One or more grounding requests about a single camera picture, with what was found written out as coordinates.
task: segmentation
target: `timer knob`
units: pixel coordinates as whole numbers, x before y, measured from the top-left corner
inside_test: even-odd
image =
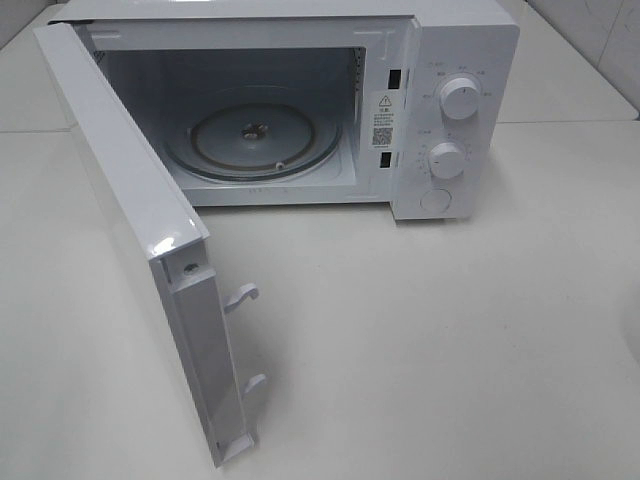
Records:
[[[460,175],[466,161],[464,151],[453,142],[440,143],[429,152],[431,175],[443,180]]]
[[[476,113],[480,98],[480,84],[473,78],[456,77],[440,89],[440,107],[452,120],[464,120]]]

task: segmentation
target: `microwave door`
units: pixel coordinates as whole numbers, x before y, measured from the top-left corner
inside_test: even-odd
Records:
[[[253,440],[205,249],[209,233],[74,28],[59,23],[35,33],[119,253],[143,265],[161,300],[218,466]],[[226,311],[256,295],[245,286]]]

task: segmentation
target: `sticker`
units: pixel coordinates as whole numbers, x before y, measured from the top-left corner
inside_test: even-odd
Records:
[[[396,120],[400,110],[397,90],[381,90],[371,95],[371,129],[369,148],[389,150],[395,144]]]

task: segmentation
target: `microwave oven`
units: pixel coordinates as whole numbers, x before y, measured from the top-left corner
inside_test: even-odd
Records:
[[[254,442],[243,401],[264,376],[239,385],[226,319],[257,289],[219,295],[193,207],[469,216],[518,35],[494,0],[71,0],[36,30],[216,465]]]

